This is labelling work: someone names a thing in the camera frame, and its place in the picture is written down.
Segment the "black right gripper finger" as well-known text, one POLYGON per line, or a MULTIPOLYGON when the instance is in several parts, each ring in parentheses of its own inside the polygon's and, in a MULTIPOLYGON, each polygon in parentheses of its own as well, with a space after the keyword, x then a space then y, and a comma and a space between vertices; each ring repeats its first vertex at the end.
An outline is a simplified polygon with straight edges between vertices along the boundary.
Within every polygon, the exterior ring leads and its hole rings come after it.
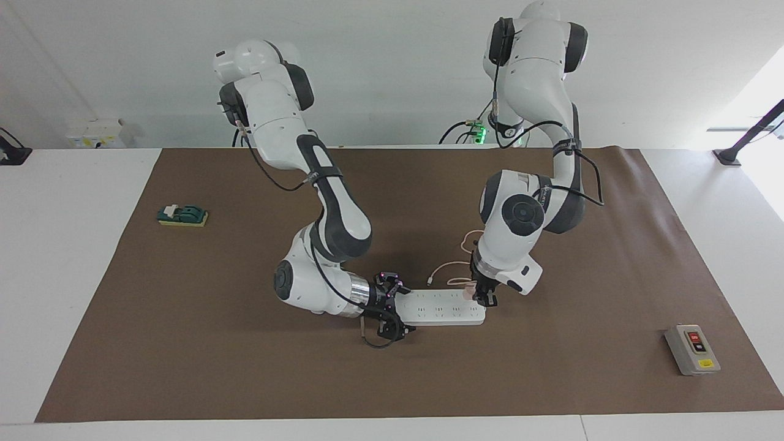
POLYGON ((385 296, 397 296, 398 294, 409 294, 411 288, 404 285, 398 273, 378 273, 376 274, 376 287, 385 296))
POLYGON ((416 326, 404 323, 398 315, 384 315, 381 317, 381 338, 389 341, 400 341, 415 330, 417 330, 416 326))

